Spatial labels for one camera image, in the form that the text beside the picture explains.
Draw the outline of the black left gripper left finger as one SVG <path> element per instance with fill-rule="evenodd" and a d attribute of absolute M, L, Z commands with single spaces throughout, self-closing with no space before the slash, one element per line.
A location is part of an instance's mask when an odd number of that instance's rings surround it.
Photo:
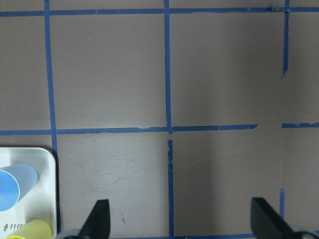
<path fill-rule="evenodd" d="M 110 236 L 110 205 L 109 200 L 98 200 L 78 237 L 80 239 L 108 239 Z"/>

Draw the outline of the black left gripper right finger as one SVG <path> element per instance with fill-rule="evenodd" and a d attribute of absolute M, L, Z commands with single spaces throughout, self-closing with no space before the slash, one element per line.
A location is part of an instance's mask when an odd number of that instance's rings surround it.
<path fill-rule="evenodd" d="M 250 227 L 257 239 L 299 238 L 299 233 L 294 232 L 262 197 L 253 197 L 251 199 Z"/>

